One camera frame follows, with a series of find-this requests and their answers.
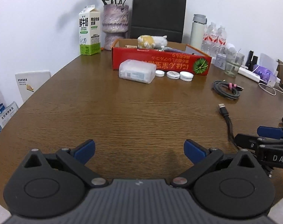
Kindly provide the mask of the white round tin left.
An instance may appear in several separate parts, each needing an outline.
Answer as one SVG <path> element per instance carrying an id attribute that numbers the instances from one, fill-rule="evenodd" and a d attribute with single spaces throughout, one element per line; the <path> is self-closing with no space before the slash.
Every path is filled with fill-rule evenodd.
<path id="1" fill-rule="evenodd" d="M 156 71 L 155 71 L 155 76 L 156 76 L 156 77 L 164 77 L 164 76 L 165 76 L 165 71 L 156 70 Z"/>

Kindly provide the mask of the water bottle pack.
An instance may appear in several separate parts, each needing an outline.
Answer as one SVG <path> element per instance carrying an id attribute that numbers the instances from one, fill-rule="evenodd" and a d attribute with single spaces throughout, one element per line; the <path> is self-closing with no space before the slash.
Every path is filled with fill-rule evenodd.
<path id="1" fill-rule="evenodd" d="M 216 50 L 226 45 L 227 31 L 224 26 L 216 27 L 216 23 L 211 22 L 205 27 L 201 50 L 211 57 L 216 56 Z"/>

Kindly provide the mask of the clear drinking glass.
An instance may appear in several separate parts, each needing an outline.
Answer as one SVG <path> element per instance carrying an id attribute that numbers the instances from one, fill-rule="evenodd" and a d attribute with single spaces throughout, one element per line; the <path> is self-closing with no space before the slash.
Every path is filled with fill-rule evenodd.
<path id="1" fill-rule="evenodd" d="M 235 78 L 244 62 L 244 58 L 245 55 L 243 55 L 242 53 L 228 51 L 226 54 L 224 73 L 230 77 Z"/>

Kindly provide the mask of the white power strip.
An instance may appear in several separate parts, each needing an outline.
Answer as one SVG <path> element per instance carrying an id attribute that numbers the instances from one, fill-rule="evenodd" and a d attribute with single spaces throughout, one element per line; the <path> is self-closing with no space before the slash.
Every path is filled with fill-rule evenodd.
<path id="1" fill-rule="evenodd" d="M 251 79 L 252 81 L 256 82 L 256 83 L 259 83 L 260 82 L 260 76 L 255 74 L 254 72 L 252 71 L 249 71 L 243 67 L 240 67 L 239 70 L 238 70 L 238 74 L 248 78 L 248 79 Z"/>

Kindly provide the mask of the yellow white plush toy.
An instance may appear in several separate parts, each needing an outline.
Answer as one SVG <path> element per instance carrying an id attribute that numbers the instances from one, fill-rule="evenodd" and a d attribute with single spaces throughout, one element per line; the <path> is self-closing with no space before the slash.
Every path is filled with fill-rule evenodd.
<path id="1" fill-rule="evenodd" d="M 167 47 L 167 36 L 141 35 L 137 39 L 139 49 L 163 49 Z"/>

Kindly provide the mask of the green white milk carton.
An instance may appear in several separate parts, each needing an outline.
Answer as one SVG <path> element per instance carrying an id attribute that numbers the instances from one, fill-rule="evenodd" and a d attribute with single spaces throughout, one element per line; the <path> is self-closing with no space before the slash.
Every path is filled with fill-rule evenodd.
<path id="1" fill-rule="evenodd" d="M 86 6 L 79 13 L 78 25 L 80 54 L 91 56 L 100 53 L 100 11 L 95 5 Z"/>

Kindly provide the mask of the purple knitted cloth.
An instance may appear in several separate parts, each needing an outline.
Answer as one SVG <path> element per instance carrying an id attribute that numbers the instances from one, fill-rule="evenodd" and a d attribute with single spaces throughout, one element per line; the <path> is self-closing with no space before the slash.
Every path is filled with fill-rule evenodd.
<path id="1" fill-rule="evenodd" d="M 172 53 L 182 53 L 182 54 L 185 54 L 185 51 L 178 50 L 178 49 L 175 49 L 175 48 L 170 48 L 170 47 L 167 47 L 167 46 L 163 48 L 163 51 L 165 51 L 165 52 L 172 52 Z"/>

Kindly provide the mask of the black cable pink tie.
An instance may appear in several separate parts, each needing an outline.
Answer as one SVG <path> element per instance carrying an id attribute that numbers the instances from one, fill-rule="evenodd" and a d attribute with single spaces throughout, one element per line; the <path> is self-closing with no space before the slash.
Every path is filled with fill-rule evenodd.
<path id="1" fill-rule="evenodd" d="M 212 89 L 226 99 L 238 100 L 244 88 L 235 83 L 228 83 L 225 80 L 216 80 L 213 82 Z"/>

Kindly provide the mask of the black paper bag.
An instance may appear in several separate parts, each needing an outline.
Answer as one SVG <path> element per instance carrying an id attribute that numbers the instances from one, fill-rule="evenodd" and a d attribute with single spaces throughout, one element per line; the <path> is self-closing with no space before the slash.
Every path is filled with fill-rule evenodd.
<path id="1" fill-rule="evenodd" d="M 130 38 L 166 35 L 168 41 L 181 43 L 185 11 L 186 0 L 133 0 Z"/>

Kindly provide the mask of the white round tin middle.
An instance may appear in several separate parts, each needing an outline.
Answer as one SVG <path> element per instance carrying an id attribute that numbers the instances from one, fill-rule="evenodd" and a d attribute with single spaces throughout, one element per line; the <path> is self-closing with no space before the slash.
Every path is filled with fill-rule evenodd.
<path id="1" fill-rule="evenodd" d="M 167 77 L 170 79 L 179 79 L 180 78 L 180 73 L 175 72 L 175 71 L 168 71 L 166 73 Z"/>

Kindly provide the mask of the blue white boxes on floor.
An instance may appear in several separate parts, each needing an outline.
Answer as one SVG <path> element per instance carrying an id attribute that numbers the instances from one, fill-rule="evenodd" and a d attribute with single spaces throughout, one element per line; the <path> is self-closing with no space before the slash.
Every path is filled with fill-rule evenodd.
<path id="1" fill-rule="evenodd" d="M 5 107 L 3 103 L 0 104 L 0 132 L 8 121 L 14 116 L 17 112 L 18 106 L 16 102 L 12 102 L 8 107 Z"/>

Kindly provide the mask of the red orange cardboard box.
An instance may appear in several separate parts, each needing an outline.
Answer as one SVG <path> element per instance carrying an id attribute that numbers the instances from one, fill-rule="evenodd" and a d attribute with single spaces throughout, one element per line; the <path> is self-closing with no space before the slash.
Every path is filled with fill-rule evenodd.
<path id="1" fill-rule="evenodd" d="M 137 39 L 118 39 L 112 47 L 112 68 L 118 70 L 122 62 L 132 59 L 155 64 L 158 70 L 163 71 L 208 74 L 212 60 L 209 55 L 184 43 L 168 42 L 168 47 L 179 52 L 139 49 Z"/>

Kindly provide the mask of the small white purple box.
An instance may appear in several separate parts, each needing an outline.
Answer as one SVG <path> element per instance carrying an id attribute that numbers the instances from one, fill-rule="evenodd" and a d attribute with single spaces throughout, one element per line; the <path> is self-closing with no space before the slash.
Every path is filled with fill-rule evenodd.
<path id="1" fill-rule="evenodd" d="M 226 65 L 226 55 L 217 54 L 214 60 L 214 66 L 221 70 L 225 70 L 225 65 Z"/>

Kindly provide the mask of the white thermos grey lid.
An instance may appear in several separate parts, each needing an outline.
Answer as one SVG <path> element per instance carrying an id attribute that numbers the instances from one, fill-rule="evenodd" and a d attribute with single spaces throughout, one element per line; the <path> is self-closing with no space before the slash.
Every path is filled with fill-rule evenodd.
<path id="1" fill-rule="evenodd" d="M 207 17 L 202 14 L 194 14 L 190 34 L 190 45 L 198 50 L 202 47 L 202 41 L 207 24 Z"/>

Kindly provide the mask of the purple marbled vase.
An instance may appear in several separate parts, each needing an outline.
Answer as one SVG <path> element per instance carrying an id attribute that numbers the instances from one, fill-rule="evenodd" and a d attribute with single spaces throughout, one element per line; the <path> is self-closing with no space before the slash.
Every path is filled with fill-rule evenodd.
<path id="1" fill-rule="evenodd" d="M 103 15 L 104 49 L 110 51 L 117 39 L 125 38 L 129 29 L 129 6 L 118 4 L 104 5 Z"/>

